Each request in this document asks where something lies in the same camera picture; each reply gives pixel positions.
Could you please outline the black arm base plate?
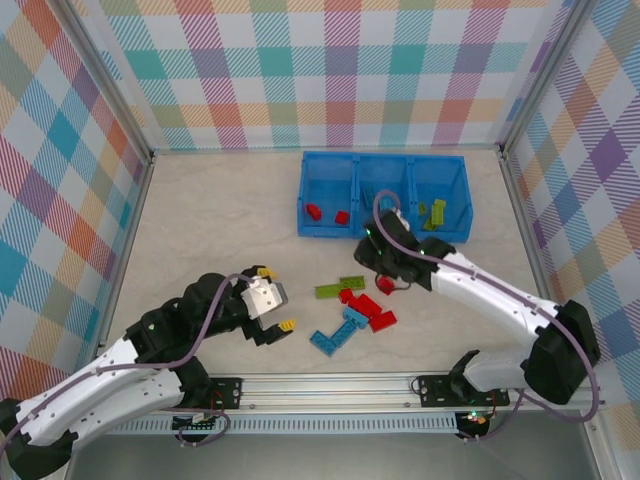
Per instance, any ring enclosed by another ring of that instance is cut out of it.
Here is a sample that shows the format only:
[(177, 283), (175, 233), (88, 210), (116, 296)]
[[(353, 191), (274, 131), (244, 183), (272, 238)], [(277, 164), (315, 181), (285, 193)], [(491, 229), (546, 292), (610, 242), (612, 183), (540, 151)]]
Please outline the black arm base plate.
[(211, 377), (209, 399), (215, 410), (240, 408), (243, 379), (240, 377)]
[(427, 407), (493, 407), (508, 406), (509, 394), (500, 389), (481, 392), (463, 386), (461, 392), (453, 389), (448, 375), (420, 375), (411, 382), (412, 390), (420, 397), (423, 408)]

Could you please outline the aluminium extrusion rail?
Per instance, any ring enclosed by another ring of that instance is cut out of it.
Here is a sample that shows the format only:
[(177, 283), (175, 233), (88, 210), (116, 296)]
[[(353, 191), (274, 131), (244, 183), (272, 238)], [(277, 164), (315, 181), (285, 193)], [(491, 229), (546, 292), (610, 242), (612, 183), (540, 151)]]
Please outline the aluminium extrusion rail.
[(216, 374), (235, 378), (232, 413), (382, 413), (420, 411), (416, 372)]

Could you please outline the aluminium frame post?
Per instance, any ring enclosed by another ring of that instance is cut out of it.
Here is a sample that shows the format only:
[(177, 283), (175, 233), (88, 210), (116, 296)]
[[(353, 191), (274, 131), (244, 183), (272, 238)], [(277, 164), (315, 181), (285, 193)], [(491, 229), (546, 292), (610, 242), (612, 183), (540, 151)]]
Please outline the aluminium frame post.
[(153, 151), (131, 113), (115, 79), (111, 75), (100, 50), (94, 44), (81, 17), (76, 12), (73, 2), (71, 0), (50, 0), (50, 3), (52, 7), (58, 9), (60, 17), (68, 24), (70, 33), (78, 44), (85, 63), (88, 65), (88, 70), (94, 75), (98, 88), (114, 109), (115, 116), (122, 122), (123, 130), (128, 135), (128, 138), (133, 142), (142, 157), (147, 162), (150, 162), (153, 159)]
[(571, 46), (599, 0), (549, 0), (525, 50), (499, 118), (496, 148), (506, 158), (531, 123)]

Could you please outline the aluminium frame side rail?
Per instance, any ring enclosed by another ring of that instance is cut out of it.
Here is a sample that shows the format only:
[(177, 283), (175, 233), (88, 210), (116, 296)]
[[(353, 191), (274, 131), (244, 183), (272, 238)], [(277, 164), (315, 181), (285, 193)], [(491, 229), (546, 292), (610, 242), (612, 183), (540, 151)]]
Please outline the aluminium frame side rail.
[(117, 268), (115, 270), (113, 285), (109, 292), (109, 297), (106, 303), (103, 318), (100, 321), (100, 329), (98, 331), (95, 345), (96, 352), (101, 352), (107, 344), (109, 332), (115, 316), (116, 307), (124, 284), (126, 270), (133, 250), (135, 237), (143, 213), (144, 204), (151, 184), (155, 168), (155, 160), (156, 152), (154, 150), (151, 150), (149, 152), (148, 158), (146, 159), (145, 167), (143, 169), (139, 193), (136, 197), (136, 202), (129, 219), (128, 228), (126, 230), (126, 237), (123, 243), (123, 249), (120, 259), (117, 263)]
[[(539, 398), (554, 405), (568, 404), (581, 388), (588, 387), (592, 403), (600, 406), (601, 389), (594, 367), (601, 358), (601, 352), (589, 312), (573, 300), (560, 304), (551, 302), (552, 294), (543, 272), (541, 253), (513, 168), (506, 153), (499, 152), (498, 159), (534, 282), (541, 295), (541, 299), (532, 298), (525, 303), (525, 311), (543, 322), (534, 334), (532, 351), (525, 363), (525, 379)], [(545, 307), (542, 301), (551, 302), (551, 305)]]

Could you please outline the small electronics board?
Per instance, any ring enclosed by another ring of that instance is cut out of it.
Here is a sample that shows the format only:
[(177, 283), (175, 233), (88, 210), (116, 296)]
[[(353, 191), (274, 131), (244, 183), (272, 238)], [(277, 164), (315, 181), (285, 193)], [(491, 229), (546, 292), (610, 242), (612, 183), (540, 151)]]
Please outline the small electronics board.
[(457, 415), (459, 429), (488, 426), (494, 414), (489, 411), (471, 410)]
[(222, 426), (220, 413), (214, 411), (173, 410), (171, 412), (171, 430), (188, 434), (215, 433)]

